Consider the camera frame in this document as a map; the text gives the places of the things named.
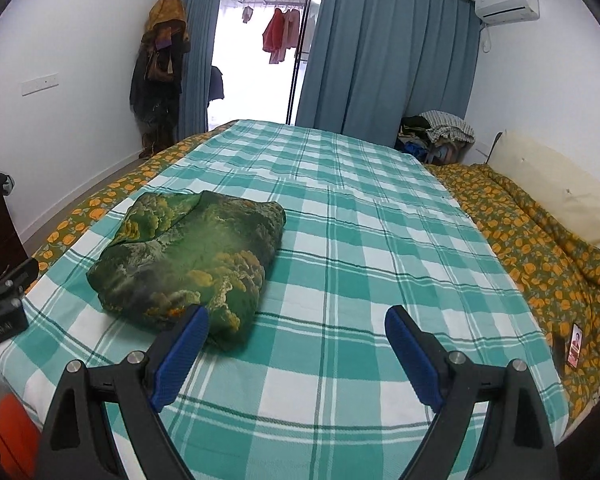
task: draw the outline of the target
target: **floor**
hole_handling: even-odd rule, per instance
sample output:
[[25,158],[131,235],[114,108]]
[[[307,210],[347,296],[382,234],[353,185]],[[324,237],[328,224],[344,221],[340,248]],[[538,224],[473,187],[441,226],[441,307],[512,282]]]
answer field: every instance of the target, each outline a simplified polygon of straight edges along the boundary
[[125,176],[127,173],[135,170],[140,164],[143,164],[144,160],[138,159],[133,161],[130,164],[127,164],[124,168],[117,170],[115,173],[110,174],[107,178],[104,178],[95,186],[91,187],[87,191],[85,191],[78,198],[73,200],[69,205],[67,205],[62,211],[53,216],[51,220],[49,220],[46,224],[44,224],[40,229],[38,229],[35,233],[31,235],[31,237],[23,243],[24,250],[27,251],[29,256],[33,256],[35,253],[45,242],[46,238],[56,230],[56,226],[65,218],[69,216],[71,211],[75,209],[75,207],[82,202],[89,195],[95,193],[99,189],[103,188],[107,184],[111,182],[115,182],[117,179]]

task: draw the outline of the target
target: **metal bolt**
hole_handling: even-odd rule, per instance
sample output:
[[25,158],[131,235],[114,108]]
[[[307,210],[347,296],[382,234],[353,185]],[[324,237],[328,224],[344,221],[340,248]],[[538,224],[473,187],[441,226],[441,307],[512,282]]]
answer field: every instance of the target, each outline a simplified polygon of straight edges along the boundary
[[77,359],[73,361],[69,361],[69,364],[66,366],[66,371],[70,374],[75,374],[82,367],[82,363]]
[[513,366],[514,370],[519,372],[524,372],[526,370],[526,363],[522,359],[513,359],[511,366]]
[[142,359],[144,359],[144,352],[141,352],[139,350],[134,350],[133,352],[131,352],[131,354],[126,356],[126,360],[133,365],[141,363]]
[[466,355],[462,352],[450,352],[449,360],[455,365],[461,365],[466,361]]

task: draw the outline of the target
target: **curtain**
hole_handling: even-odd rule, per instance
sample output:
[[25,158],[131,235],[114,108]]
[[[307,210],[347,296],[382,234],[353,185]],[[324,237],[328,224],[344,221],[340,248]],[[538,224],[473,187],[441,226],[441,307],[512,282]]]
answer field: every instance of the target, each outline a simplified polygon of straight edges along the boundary
[[470,0],[322,0],[296,125],[393,146],[403,115],[463,118],[479,36]]
[[206,106],[220,0],[182,0],[191,50],[183,62],[178,140],[207,130]]

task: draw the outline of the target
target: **cable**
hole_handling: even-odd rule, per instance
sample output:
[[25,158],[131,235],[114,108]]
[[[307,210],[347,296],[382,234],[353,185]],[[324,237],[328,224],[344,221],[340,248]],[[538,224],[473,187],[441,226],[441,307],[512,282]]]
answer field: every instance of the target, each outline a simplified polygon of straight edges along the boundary
[[487,30],[487,39],[482,42],[482,51],[485,54],[488,54],[491,51],[491,33],[489,32],[489,25],[484,25],[484,28]]
[[31,477],[27,474],[26,471],[24,471],[24,468],[20,465],[20,462],[18,462],[16,460],[15,455],[11,452],[11,449],[7,445],[7,441],[2,437],[1,434],[0,434],[0,440],[2,441],[3,446],[6,448],[7,452],[9,453],[9,455],[11,455],[11,459],[14,461],[15,465],[18,466],[18,469],[20,469],[20,471],[22,472],[22,474],[24,475],[24,477],[27,480],[31,480]]

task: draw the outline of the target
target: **cream padded headboard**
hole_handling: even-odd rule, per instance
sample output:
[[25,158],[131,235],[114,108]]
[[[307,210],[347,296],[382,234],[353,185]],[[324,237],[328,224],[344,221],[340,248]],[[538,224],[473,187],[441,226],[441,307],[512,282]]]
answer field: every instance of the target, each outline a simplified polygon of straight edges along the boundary
[[502,134],[489,166],[529,193],[568,230],[600,248],[600,182],[560,153],[513,132]]

